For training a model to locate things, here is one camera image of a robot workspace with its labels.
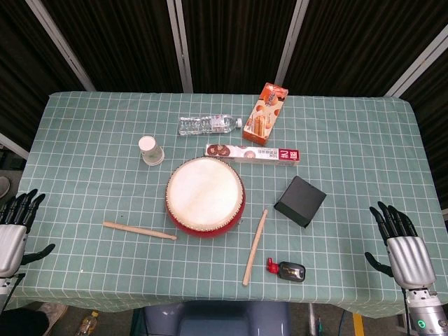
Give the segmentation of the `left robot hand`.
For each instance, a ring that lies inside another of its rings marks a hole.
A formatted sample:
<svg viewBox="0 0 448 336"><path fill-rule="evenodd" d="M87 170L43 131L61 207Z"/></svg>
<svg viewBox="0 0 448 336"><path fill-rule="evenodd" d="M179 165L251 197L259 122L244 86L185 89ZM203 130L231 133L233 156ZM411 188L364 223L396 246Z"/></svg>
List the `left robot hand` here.
<svg viewBox="0 0 448 336"><path fill-rule="evenodd" d="M36 212L45 199L33 189L19 196L12 196L1 206L1 278L12 278L19 268L48 256L55 248L49 244L42 251L25 254L27 238Z"/></svg>

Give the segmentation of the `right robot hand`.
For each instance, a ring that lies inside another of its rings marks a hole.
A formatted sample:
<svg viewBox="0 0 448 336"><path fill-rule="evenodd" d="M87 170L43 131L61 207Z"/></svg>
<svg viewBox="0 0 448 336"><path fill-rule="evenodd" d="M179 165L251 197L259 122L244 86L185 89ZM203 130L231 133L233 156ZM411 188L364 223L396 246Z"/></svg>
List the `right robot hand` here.
<svg viewBox="0 0 448 336"><path fill-rule="evenodd" d="M375 270L395 279L406 290L431 287L436 281L428 249L410 218L394 206L378 202L370 207L386 247L390 264L381 264L371 253L365 258Z"/></svg>

